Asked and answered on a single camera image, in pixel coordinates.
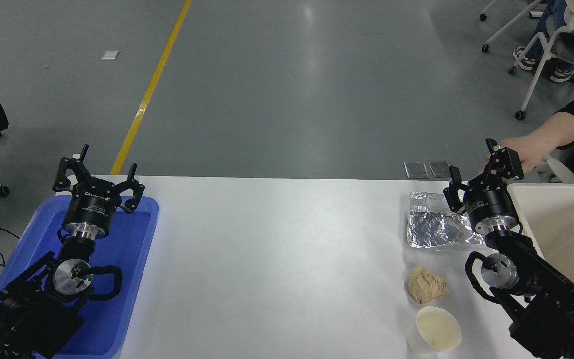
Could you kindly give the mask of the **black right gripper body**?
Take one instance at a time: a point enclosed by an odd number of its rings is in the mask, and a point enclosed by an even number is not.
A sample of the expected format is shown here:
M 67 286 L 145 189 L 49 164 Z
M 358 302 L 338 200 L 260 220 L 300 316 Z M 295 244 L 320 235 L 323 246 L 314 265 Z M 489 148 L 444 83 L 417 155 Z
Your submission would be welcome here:
M 507 191 L 511 180 L 511 177 L 490 175 L 487 179 L 460 182 L 464 195 L 459 214 L 467 216 L 474 232 L 510 230 L 518 225 L 519 216 Z

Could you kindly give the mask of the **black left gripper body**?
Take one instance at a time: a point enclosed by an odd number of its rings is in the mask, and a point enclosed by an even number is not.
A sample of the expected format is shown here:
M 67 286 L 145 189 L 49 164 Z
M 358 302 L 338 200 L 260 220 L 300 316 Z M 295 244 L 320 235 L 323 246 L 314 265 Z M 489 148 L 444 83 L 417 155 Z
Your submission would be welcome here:
M 109 181 L 75 184 L 62 229 L 75 232 L 76 226 L 87 224 L 97 227 L 98 232 L 109 232 L 116 208 L 121 204 L 118 194 L 109 193 L 113 186 Z

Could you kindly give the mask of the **person's hand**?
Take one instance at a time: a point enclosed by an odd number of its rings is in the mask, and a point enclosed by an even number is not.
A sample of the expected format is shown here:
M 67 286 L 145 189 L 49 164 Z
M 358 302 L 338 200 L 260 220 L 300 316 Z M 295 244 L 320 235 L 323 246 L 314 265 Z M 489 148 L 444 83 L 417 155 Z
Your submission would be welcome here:
M 499 141 L 499 145 L 518 153 L 522 170 L 525 173 L 533 170 L 550 152 L 547 146 L 531 136 L 510 137 Z

